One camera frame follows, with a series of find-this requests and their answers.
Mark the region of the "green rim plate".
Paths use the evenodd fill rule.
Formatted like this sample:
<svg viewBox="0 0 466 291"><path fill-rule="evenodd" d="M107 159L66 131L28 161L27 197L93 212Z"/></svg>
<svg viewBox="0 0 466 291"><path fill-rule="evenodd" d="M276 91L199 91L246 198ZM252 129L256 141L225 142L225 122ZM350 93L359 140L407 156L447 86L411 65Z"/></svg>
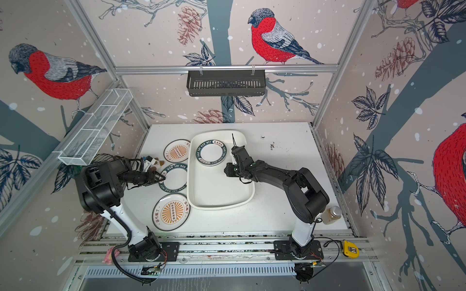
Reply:
<svg viewBox="0 0 466 291"><path fill-rule="evenodd" d="M188 166L186 164L171 164L162 171L162 175L165 180L158 185L166 193L178 193L187 187Z"/></svg>
<svg viewBox="0 0 466 291"><path fill-rule="evenodd" d="M226 158L227 148L217 139L202 142L195 151L197 161L203 166L217 166Z"/></svg>

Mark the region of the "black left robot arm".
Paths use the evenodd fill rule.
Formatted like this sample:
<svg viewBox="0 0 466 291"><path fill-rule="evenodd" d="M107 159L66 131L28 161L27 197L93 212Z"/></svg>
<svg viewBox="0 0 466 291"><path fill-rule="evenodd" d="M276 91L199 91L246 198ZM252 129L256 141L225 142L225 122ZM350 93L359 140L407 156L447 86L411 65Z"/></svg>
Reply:
<svg viewBox="0 0 466 291"><path fill-rule="evenodd" d="M155 261L163 254L163 248L148 226L135 217L126 207L123 196L134 188L158 184L166 179L156 170L144 170L144 160L134 170L136 159L117 158L83 167L76 177L80 204L84 210L108 219L126 235L124 246L136 261Z"/></svg>

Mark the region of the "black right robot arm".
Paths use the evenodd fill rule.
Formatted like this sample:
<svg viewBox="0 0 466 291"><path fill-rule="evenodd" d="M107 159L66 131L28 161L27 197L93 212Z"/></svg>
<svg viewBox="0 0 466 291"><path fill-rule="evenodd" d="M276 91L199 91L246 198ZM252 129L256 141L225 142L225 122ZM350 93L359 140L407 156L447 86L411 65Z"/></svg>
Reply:
<svg viewBox="0 0 466 291"><path fill-rule="evenodd" d="M307 168L287 170L271 166L262 160L253 160L245 146L233 146L234 161L224 169L227 177L238 178L244 184L265 183L284 191L297 220L287 248L277 251L295 259L315 258L322 256L314 251L314 229L322 220L330 198L315 176Z"/></svg>

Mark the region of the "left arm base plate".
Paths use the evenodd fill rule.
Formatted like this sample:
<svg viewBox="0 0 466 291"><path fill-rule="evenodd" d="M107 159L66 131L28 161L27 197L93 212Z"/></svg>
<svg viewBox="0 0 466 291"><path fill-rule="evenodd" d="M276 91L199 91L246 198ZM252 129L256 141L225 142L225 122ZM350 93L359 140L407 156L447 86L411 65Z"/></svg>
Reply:
<svg viewBox="0 0 466 291"><path fill-rule="evenodd" d="M151 262L162 262L164 263L165 261L167 262L176 262L178 253L179 253L179 248L180 248L180 243L179 242L161 242L161 247L163 251L165 251L166 257L163 255L164 253L161 252L159 256L156 259L150 259L149 261L144 259L144 258L136 258L135 255L130 254L128 258L128 262L134 263L151 263Z"/></svg>

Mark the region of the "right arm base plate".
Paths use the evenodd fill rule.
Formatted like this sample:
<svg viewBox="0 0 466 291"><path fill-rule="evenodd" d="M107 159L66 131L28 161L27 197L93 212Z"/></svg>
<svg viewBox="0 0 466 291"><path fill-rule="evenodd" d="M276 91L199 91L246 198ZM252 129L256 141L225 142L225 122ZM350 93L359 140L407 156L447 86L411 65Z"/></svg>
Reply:
<svg viewBox="0 0 466 291"><path fill-rule="evenodd" d="M274 241L273 249L270 251L278 261L313 259L321 261L324 259L321 244L318 240L310 241L306 246L299 246L295 241Z"/></svg>

